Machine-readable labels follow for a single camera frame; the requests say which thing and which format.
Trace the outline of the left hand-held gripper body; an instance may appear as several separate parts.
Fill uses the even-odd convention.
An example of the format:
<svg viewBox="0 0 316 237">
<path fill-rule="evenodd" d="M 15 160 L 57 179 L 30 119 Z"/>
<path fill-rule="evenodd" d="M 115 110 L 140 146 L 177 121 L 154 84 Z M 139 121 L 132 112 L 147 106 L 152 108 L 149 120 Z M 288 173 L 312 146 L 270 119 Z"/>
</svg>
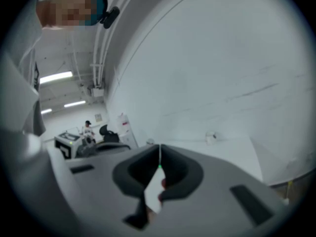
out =
<svg viewBox="0 0 316 237">
<path fill-rule="evenodd" d="M 54 145 L 64 159 L 75 159 L 89 156 L 96 143 L 89 136 L 64 132 L 54 137 Z"/>
</svg>

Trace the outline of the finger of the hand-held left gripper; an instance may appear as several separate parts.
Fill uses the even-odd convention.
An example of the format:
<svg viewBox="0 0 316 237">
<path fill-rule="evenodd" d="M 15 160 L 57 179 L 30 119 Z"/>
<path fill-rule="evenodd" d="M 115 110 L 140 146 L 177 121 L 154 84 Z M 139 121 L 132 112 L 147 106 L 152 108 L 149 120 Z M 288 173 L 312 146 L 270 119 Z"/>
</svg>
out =
<svg viewBox="0 0 316 237">
<path fill-rule="evenodd" d="M 103 154 L 116 154 L 124 151 L 129 151 L 130 147 L 122 143 L 100 143 L 95 147 L 95 153 L 97 155 Z"/>
</svg>

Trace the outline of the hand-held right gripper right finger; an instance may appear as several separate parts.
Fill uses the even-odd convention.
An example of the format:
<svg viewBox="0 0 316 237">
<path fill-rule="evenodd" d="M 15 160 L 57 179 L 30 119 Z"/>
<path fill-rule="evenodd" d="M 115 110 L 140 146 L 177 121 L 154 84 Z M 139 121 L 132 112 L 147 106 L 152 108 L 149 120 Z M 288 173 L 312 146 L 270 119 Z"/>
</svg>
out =
<svg viewBox="0 0 316 237">
<path fill-rule="evenodd" d="M 268 186 L 225 160 L 161 146 L 162 210 L 148 237 L 269 237 L 287 206 Z"/>
</svg>

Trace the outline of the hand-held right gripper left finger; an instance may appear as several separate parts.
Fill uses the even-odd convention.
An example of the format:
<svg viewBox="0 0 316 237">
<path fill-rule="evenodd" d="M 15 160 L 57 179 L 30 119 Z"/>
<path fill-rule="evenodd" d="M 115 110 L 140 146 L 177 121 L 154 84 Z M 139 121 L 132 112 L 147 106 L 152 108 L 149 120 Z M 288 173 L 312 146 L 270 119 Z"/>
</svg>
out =
<svg viewBox="0 0 316 237">
<path fill-rule="evenodd" d="M 96 228 L 88 236 L 152 237 L 149 226 L 160 213 L 158 151 L 147 145 L 66 161 Z"/>
</svg>

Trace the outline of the black office chair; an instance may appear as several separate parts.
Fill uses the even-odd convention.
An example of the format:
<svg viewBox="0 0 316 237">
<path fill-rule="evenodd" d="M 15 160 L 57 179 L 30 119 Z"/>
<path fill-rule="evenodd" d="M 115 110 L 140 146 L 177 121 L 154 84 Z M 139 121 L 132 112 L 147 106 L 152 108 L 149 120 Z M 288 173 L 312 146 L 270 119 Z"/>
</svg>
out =
<svg viewBox="0 0 316 237">
<path fill-rule="evenodd" d="M 99 133 L 105 143 L 119 143 L 119 136 L 117 133 L 108 130 L 108 125 L 104 125 L 99 129 Z"/>
</svg>

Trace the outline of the white cabinet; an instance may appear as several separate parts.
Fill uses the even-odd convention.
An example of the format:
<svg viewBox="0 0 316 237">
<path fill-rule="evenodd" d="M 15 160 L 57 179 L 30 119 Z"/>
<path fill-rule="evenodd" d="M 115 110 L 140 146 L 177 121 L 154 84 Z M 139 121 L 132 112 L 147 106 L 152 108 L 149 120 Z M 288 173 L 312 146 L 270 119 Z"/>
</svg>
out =
<svg viewBox="0 0 316 237">
<path fill-rule="evenodd" d="M 123 144 L 128 145 L 131 149 L 138 148 L 137 141 L 132 131 L 127 131 L 126 133 L 120 134 L 119 139 Z"/>
</svg>

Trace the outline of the clear plastic bag red labels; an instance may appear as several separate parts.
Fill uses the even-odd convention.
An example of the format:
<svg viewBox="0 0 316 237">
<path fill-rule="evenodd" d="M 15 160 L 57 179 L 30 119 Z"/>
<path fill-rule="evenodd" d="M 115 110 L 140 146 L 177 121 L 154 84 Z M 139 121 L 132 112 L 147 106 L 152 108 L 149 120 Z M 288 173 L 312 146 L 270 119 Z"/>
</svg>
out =
<svg viewBox="0 0 316 237">
<path fill-rule="evenodd" d="M 131 130 L 129 119 L 124 113 L 121 113 L 121 115 L 117 117 L 117 127 L 119 134 L 125 134 Z"/>
</svg>

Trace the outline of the grey shirt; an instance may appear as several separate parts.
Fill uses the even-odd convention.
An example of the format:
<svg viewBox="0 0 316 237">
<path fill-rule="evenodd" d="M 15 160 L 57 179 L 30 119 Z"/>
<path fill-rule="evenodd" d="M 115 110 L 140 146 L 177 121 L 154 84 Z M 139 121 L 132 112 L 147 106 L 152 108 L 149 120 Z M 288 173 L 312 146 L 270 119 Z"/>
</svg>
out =
<svg viewBox="0 0 316 237">
<path fill-rule="evenodd" d="M 23 120 L 22 130 L 41 136 L 45 126 L 41 114 L 39 100 L 40 73 L 36 62 L 35 46 L 42 36 L 42 25 L 36 12 L 39 0 L 29 0 L 15 20 L 10 32 L 7 51 L 17 71 L 31 89 L 31 94 L 36 95 L 36 100 L 30 96 L 27 100 L 27 110 Z"/>
</svg>

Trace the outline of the white ceiling pipes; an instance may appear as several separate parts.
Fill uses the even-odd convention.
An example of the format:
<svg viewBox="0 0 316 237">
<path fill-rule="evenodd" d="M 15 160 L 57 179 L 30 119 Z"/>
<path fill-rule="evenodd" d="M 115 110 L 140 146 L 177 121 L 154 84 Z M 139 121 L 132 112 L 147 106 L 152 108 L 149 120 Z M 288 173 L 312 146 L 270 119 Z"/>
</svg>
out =
<svg viewBox="0 0 316 237">
<path fill-rule="evenodd" d="M 108 0 L 108 8 L 111 9 L 114 6 L 117 6 L 120 13 L 123 13 L 130 1 L 131 0 Z M 93 71 L 93 83 L 96 87 L 101 85 L 106 57 L 118 20 L 119 17 L 116 18 L 114 23 L 108 29 L 105 29 L 100 23 L 97 25 L 93 48 L 93 61 L 92 64 L 90 64 Z"/>
</svg>

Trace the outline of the teal headband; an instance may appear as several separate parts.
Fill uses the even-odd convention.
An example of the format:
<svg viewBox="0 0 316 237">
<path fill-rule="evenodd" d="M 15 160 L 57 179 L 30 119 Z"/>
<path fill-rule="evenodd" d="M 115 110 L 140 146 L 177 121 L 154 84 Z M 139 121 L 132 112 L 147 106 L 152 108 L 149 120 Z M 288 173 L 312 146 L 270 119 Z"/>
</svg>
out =
<svg viewBox="0 0 316 237">
<path fill-rule="evenodd" d="M 94 26 L 97 23 L 103 23 L 106 17 L 108 0 L 92 0 L 92 5 L 95 10 L 91 13 L 90 19 L 84 21 L 85 26 Z"/>
</svg>

